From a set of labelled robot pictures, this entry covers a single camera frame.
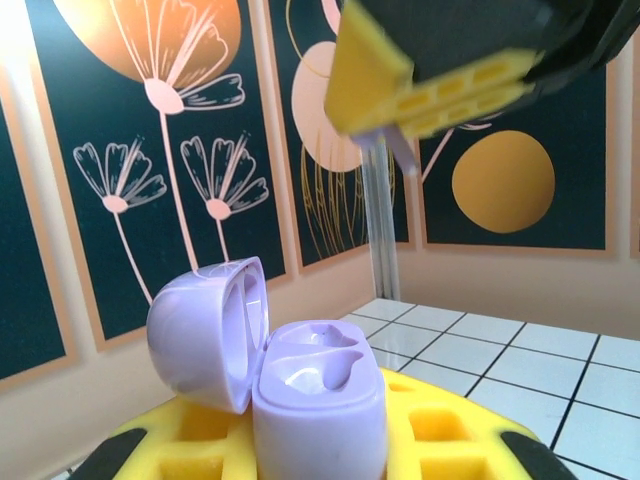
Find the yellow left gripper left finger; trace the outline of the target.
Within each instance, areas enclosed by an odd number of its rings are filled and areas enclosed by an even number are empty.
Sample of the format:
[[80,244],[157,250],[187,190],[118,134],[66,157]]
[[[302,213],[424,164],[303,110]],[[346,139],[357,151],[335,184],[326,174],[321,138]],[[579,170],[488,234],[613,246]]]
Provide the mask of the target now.
[[114,430],[69,480],[260,480],[251,411],[175,397]]

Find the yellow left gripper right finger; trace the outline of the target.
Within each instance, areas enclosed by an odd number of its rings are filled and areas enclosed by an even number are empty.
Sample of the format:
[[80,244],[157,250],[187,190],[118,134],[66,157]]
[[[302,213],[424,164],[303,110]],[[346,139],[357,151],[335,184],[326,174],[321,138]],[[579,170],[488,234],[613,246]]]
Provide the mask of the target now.
[[531,430],[384,368],[389,449],[381,480],[576,480]]

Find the purple earbud charging case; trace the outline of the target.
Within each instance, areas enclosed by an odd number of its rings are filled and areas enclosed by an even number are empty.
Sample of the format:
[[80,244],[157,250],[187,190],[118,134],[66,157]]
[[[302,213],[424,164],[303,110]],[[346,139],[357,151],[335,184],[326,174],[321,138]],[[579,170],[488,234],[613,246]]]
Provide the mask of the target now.
[[385,383],[363,331],[341,320],[272,329],[258,258],[170,281],[146,331],[153,365],[178,396],[251,414],[262,480],[382,480]]

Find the dark panel with peach circle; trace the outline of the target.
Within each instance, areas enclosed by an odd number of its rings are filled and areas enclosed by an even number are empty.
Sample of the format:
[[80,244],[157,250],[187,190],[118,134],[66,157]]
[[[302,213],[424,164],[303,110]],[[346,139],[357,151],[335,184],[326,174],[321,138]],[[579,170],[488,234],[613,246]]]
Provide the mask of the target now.
[[303,267],[368,242],[361,153],[334,130],[324,109],[343,4],[263,0]]

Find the dark panel with pink flowers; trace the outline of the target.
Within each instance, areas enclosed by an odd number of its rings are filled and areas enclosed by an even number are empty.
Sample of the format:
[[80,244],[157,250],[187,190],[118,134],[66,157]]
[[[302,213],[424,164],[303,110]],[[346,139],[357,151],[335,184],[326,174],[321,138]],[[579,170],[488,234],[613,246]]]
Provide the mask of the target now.
[[35,90],[95,343],[178,275],[286,275],[249,0],[24,0]]

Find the aluminium corner post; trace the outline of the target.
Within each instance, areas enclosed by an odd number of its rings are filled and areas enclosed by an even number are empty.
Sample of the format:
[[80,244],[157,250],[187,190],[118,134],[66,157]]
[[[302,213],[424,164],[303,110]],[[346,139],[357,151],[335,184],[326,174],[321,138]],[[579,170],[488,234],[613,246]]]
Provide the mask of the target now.
[[378,298],[399,301],[389,155],[383,140],[362,152],[362,179],[375,294]]

